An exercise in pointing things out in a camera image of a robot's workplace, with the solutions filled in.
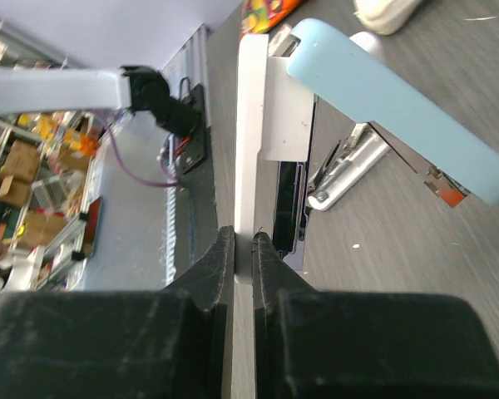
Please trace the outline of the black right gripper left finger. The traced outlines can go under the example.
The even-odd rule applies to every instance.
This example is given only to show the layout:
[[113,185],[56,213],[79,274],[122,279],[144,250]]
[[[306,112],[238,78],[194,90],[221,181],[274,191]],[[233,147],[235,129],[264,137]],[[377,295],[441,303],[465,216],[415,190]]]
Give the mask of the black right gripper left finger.
[[0,294],[0,398],[228,398],[235,233],[166,288]]

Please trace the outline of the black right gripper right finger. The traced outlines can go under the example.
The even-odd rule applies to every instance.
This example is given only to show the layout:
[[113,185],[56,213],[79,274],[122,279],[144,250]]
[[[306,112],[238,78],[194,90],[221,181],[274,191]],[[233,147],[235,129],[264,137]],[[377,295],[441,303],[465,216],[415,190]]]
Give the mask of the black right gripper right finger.
[[499,360],[468,302],[319,291],[265,233],[252,255],[258,398],[499,398]]

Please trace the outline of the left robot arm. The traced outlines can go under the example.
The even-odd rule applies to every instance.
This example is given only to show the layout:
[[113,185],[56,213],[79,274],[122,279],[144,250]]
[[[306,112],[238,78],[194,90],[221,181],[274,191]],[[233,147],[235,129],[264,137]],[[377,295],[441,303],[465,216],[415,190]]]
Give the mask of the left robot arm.
[[0,67],[0,116],[82,110],[149,111],[156,124],[183,139],[201,126],[200,111],[170,95],[167,80],[148,66],[117,70]]

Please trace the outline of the white stapler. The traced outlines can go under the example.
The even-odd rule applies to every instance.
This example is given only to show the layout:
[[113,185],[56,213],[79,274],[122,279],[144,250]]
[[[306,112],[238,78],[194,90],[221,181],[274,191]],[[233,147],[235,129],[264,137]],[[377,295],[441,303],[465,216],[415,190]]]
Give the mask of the white stapler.
[[[358,72],[386,72],[383,48],[377,35],[358,32],[351,37],[325,22],[309,18],[292,30],[299,45],[287,62],[287,76],[314,94],[313,113],[319,101],[352,120],[363,114],[362,96],[355,79]],[[350,134],[330,147],[323,164],[309,175],[304,207],[324,211],[335,204],[390,150],[390,145],[368,122],[356,122]]]

